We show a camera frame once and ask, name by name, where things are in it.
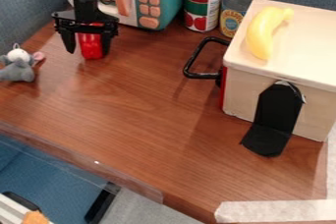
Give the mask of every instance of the microwave keypad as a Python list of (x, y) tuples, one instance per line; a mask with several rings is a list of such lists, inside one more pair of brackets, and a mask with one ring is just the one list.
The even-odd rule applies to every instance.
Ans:
[(161, 16), (160, 0), (139, 0), (141, 3), (139, 22), (143, 27), (156, 29), (160, 22), (158, 18)]

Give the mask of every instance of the banana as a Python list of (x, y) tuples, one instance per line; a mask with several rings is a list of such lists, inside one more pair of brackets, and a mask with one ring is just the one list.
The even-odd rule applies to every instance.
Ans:
[(267, 60), (273, 52), (274, 30), (283, 22), (293, 18), (290, 8), (266, 7), (261, 10), (248, 26), (246, 42), (250, 52), (257, 58)]

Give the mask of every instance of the can lid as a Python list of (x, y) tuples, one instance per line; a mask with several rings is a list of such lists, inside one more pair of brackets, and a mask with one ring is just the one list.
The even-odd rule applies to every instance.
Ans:
[(223, 8), (231, 9), (237, 12), (245, 12), (252, 0), (223, 0)]

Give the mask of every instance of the tin can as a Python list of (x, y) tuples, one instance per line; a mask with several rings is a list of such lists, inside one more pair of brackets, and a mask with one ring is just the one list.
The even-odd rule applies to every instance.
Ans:
[(209, 31), (218, 25), (220, 0), (185, 0), (185, 24), (195, 31)]
[(243, 20), (252, 0), (223, 0), (220, 31), (232, 38)]

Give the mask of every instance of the yellow can label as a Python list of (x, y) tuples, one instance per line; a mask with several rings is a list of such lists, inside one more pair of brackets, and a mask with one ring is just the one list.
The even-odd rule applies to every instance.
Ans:
[(220, 28), (222, 33), (225, 36), (232, 38), (239, 24), (243, 20), (243, 14), (233, 11), (233, 10), (224, 10), (220, 16)]

